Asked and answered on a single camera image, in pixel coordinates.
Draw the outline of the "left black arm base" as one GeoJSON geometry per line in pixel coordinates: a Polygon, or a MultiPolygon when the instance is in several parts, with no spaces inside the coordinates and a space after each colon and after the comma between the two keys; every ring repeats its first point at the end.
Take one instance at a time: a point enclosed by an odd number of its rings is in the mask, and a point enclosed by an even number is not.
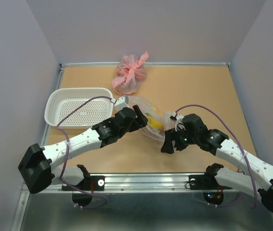
{"type": "Polygon", "coordinates": [[[104,206],[107,199],[98,195],[98,192],[104,191],[105,176],[93,175],[84,178],[78,185],[70,186],[64,183],[61,190],[72,192],[72,202],[74,207],[80,209],[94,209],[104,206]]]}

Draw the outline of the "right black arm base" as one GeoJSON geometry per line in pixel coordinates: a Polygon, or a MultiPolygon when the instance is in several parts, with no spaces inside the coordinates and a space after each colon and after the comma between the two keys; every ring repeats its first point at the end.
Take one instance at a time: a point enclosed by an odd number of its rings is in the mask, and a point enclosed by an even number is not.
{"type": "Polygon", "coordinates": [[[185,183],[185,188],[192,191],[202,191],[203,201],[207,205],[214,207],[229,207],[230,204],[223,204],[224,190],[230,190],[230,187],[221,186],[215,179],[207,178],[205,175],[190,175],[185,183]]]}

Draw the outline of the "clear plastic fruit bag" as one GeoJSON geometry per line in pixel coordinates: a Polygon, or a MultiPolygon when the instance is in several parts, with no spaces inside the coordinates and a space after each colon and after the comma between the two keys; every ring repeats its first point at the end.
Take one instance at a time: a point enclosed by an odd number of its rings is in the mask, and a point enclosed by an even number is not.
{"type": "Polygon", "coordinates": [[[162,147],[165,131],[174,128],[175,125],[175,122],[170,119],[171,113],[161,113],[144,97],[129,95],[128,103],[130,106],[138,105],[142,114],[148,119],[147,125],[140,132],[154,140],[159,147],[162,147]]]}

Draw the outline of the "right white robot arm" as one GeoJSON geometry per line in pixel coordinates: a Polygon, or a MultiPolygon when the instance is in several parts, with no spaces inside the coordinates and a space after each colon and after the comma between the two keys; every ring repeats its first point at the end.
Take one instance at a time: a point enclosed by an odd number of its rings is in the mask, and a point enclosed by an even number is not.
{"type": "Polygon", "coordinates": [[[239,143],[223,132],[208,129],[196,114],[183,116],[172,113],[170,119],[175,125],[165,131],[162,153],[173,154],[190,145],[196,145],[201,150],[231,163],[239,172],[219,164],[208,166],[204,173],[205,185],[210,188],[224,186],[254,196],[273,213],[272,165],[241,150],[239,143]]]}

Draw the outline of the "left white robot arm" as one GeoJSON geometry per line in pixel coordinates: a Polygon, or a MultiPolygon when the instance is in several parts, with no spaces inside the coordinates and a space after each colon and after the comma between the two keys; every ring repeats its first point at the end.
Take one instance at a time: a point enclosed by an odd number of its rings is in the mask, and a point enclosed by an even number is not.
{"type": "Polygon", "coordinates": [[[69,141],[40,147],[37,143],[28,147],[18,170],[31,194],[39,193],[50,185],[69,183],[83,190],[89,186],[89,177],[83,167],[63,169],[63,163],[88,151],[103,148],[117,142],[128,132],[144,128],[148,119],[138,105],[124,107],[110,117],[69,141]]]}

